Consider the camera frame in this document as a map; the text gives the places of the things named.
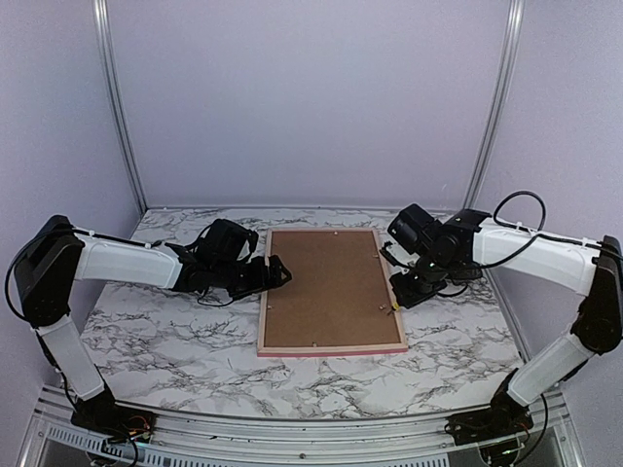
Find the pink wooden picture frame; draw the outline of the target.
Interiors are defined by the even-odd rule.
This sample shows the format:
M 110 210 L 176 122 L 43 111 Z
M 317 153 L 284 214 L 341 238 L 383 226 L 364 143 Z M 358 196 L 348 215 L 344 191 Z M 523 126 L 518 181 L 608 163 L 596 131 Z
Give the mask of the pink wooden picture frame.
M 292 273 L 263 294 L 260 357 L 345 357 L 408 349 L 389 270 L 371 228 L 271 229 L 266 254 Z

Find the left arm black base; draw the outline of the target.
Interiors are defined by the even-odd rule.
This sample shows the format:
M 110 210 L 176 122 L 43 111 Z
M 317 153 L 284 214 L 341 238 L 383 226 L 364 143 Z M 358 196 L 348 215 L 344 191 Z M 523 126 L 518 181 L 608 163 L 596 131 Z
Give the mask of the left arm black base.
M 120 406 L 104 394 L 88 401 L 78 399 L 71 416 L 73 425 L 106 435 L 111 443 L 149 441 L 155 421 L 154 413 Z

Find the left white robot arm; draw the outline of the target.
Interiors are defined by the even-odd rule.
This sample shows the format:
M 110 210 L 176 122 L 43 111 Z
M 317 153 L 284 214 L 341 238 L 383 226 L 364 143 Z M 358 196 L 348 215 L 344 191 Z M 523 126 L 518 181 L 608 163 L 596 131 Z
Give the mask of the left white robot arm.
M 74 283 L 132 283 L 199 296 L 221 289 L 237 302 L 292 278 L 277 255 L 257 255 L 258 242 L 256 232 L 226 219 L 213 221 L 194 241 L 180 245 L 87 231 L 55 215 L 11 261 L 4 293 L 18 293 L 19 302 L 8 302 L 9 310 L 35 332 L 52 365 L 86 403 L 87 420 L 113 433 L 123 424 L 123 412 L 110 402 L 114 398 L 70 316 Z

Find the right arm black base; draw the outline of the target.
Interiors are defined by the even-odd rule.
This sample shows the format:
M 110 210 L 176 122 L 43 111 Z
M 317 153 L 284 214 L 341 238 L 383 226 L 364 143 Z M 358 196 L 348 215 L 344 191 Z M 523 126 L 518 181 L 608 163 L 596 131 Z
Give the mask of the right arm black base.
M 526 410 L 488 407 L 449 416 L 444 431 L 453 437 L 456 446 L 463 446 L 528 432 L 532 428 L 533 421 Z

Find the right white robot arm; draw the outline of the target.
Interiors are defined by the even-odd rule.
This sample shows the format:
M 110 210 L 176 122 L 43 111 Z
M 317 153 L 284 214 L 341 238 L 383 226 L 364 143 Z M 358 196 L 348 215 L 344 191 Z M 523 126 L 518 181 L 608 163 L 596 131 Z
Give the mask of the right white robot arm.
M 449 283 L 466 285 L 495 268 L 544 279 L 581 297 L 567 332 L 498 388 L 482 416 L 483 428 L 493 436 L 505 434 L 551 386 L 622 341 L 622 251 L 612 236 L 557 235 L 504 221 L 497 211 L 471 208 L 441 222 L 417 204 L 402 209 L 387 232 L 413 259 L 405 263 L 386 246 L 380 250 L 400 269 L 389 279 L 400 307 L 441 297 Z

